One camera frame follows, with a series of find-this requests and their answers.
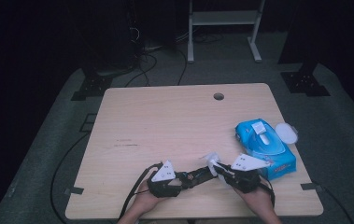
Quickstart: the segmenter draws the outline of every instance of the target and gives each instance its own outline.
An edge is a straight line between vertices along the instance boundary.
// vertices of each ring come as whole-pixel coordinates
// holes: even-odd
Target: blue wipes package
[[[270,162],[270,166],[260,169],[261,175],[268,180],[296,171],[296,158],[290,148],[263,119],[239,123],[235,136],[249,156]]]

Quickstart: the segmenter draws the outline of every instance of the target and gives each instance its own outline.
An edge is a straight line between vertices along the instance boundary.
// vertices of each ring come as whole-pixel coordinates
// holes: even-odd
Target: white plastic lid
[[[279,123],[276,126],[276,134],[286,144],[294,144],[298,141],[298,134],[288,123]]]

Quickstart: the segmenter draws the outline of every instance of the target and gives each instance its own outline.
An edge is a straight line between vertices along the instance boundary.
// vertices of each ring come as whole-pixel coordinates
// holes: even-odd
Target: table top
[[[235,126],[258,118],[273,127],[284,122],[269,87],[261,83],[107,90],[75,182],[75,188],[84,190],[71,194],[65,215],[118,218],[137,178],[160,161],[171,161],[177,172],[189,172],[205,167],[203,156],[217,152],[222,163],[232,164],[244,152],[234,137]],[[301,188],[311,180],[299,152],[295,145],[290,150],[297,172],[272,181],[276,213],[320,215],[317,193]],[[181,191],[142,218],[251,216],[233,189],[215,178]]]

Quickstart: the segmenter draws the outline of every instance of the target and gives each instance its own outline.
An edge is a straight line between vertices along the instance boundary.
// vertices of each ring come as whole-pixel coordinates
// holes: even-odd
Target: white metal stand
[[[256,47],[255,40],[261,23],[264,2],[261,0],[261,4],[258,10],[246,10],[246,11],[207,11],[207,12],[193,12],[192,1],[189,4],[189,41],[188,41],[188,62],[194,62],[194,50],[193,50],[193,26],[194,25],[247,25],[253,24],[252,36],[248,37],[249,47],[252,51],[253,57],[256,63],[262,61],[262,57],[259,54]]]

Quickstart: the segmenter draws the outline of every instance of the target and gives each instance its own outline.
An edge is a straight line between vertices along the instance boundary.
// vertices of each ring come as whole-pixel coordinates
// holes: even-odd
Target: gray carpet floor
[[[290,93],[280,73],[297,71],[300,64],[277,64],[287,34],[258,35],[262,63],[254,62],[247,43],[248,35],[229,34],[212,44],[196,44],[195,62],[187,64],[180,85],[268,84],[284,120],[299,131],[297,148],[307,172],[312,180],[328,190],[319,192],[324,206],[322,215],[282,217],[282,221],[349,223],[343,209],[354,221],[353,101],[337,76],[321,64],[314,76],[331,96],[307,97],[304,93]],[[186,43],[177,48],[186,55]],[[147,72],[148,80],[144,76],[137,77],[129,87],[177,85],[185,66],[181,52],[163,49],[150,55],[157,59],[157,63]],[[149,56],[141,59],[144,70],[154,63]],[[116,77],[111,87],[124,87],[139,73],[141,71],[135,69]],[[83,80],[84,74],[78,69],[64,84],[0,203],[0,223],[112,223],[112,220],[68,220],[64,216],[68,190],[74,185],[90,137],[84,130],[91,128],[90,121],[94,121],[95,116],[88,116],[89,122],[83,131],[81,125],[88,114],[97,113],[102,100],[101,96],[96,96],[71,101]],[[261,223],[257,218],[248,221]]]

